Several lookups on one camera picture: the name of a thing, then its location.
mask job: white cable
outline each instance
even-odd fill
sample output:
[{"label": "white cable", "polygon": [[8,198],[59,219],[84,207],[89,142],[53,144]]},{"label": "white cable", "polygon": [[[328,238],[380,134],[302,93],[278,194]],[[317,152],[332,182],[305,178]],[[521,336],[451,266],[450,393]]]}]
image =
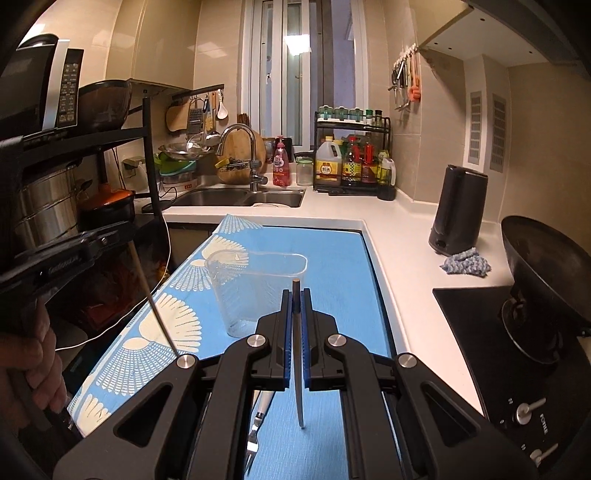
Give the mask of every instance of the white cable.
[{"label": "white cable", "polygon": [[[170,232],[168,231],[168,224],[166,223],[165,220],[163,220],[164,222],[164,226],[166,227],[166,236],[168,238],[168,260],[166,261],[166,268],[164,269],[164,274],[162,275],[162,278],[160,279],[160,281],[156,284],[156,286],[154,287],[154,289],[152,290],[152,295],[154,295],[154,292],[159,288],[160,284],[162,283],[162,281],[164,280],[164,277],[166,276],[166,272],[168,271],[168,265],[170,263],[170,254],[172,251],[172,246],[170,244]],[[144,298],[143,300],[140,300],[134,307],[132,307],[132,309],[130,311],[128,311],[125,315],[123,315],[119,320],[117,320],[113,325],[111,325],[109,328],[105,329],[104,332],[98,334],[96,337],[93,338],[89,338],[88,340],[85,340],[82,343],[79,343],[78,345],[72,345],[72,346],[63,346],[61,348],[56,348],[56,352],[60,352],[62,350],[69,350],[70,348],[78,348],[80,346],[84,346],[87,343],[91,342],[92,340],[96,340],[97,338],[100,338],[101,336],[103,336],[106,332],[108,332],[109,330],[111,330],[113,327],[119,325],[119,322],[121,320],[123,320],[125,317],[127,317],[127,315],[129,315],[131,312],[133,312],[139,305],[143,304],[143,302],[145,302],[146,300],[148,300],[148,297]]]}]

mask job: white fan pattern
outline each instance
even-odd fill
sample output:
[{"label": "white fan pattern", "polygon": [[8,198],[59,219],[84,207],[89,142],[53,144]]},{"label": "white fan pattern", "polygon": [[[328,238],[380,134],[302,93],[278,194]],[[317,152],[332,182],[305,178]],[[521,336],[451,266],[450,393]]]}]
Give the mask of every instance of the white fan pattern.
[{"label": "white fan pattern", "polygon": [[236,217],[233,215],[226,215],[222,222],[217,226],[216,232],[219,233],[236,233],[246,229],[258,229],[262,228],[262,225],[251,222],[244,218]]},{"label": "white fan pattern", "polygon": [[170,283],[170,287],[180,291],[203,291],[212,288],[212,279],[205,267],[205,260],[220,250],[235,250],[237,255],[233,256],[232,262],[236,265],[244,265],[245,267],[248,265],[248,253],[241,244],[219,235],[214,235],[201,250],[202,258],[193,260],[189,265],[184,267]]},{"label": "white fan pattern", "polygon": [[86,437],[110,416],[109,410],[96,397],[89,394],[84,400],[76,425]]},{"label": "white fan pattern", "polygon": [[[156,306],[174,346],[180,351],[196,353],[201,345],[201,325],[193,309],[169,294],[163,294]],[[96,379],[96,385],[124,397],[135,394],[158,375],[174,353],[150,311],[139,324],[141,337],[125,341]]]}]

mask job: gas stove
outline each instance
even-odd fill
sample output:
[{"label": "gas stove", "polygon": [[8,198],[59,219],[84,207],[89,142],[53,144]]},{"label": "gas stove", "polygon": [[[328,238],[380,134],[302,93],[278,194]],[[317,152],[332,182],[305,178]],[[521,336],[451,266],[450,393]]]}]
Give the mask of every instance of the gas stove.
[{"label": "gas stove", "polygon": [[[563,468],[576,444],[591,456],[591,364],[574,335],[561,335],[560,358],[532,359],[505,327],[502,311],[511,287],[435,289],[433,294],[466,360],[480,404],[490,422],[539,465],[540,473]],[[568,461],[572,462],[572,452]]]}]

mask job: white spoon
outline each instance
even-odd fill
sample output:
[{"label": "white spoon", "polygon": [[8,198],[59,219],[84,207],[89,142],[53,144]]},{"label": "white spoon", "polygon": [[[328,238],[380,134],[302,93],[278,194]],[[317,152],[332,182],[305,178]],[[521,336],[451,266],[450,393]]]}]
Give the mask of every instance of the white spoon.
[{"label": "white spoon", "polygon": [[217,91],[217,99],[219,100],[219,107],[217,109],[217,119],[224,120],[228,116],[228,110],[224,107],[222,103],[222,91]]}]

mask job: black pan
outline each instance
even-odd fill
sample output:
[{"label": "black pan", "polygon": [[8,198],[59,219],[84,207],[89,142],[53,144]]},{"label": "black pan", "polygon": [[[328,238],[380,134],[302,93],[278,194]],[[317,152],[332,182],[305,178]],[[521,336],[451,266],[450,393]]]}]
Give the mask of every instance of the black pan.
[{"label": "black pan", "polygon": [[578,335],[591,335],[591,257],[558,230],[531,218],[501,222],[515,285],[524,299],[548,309]]}]

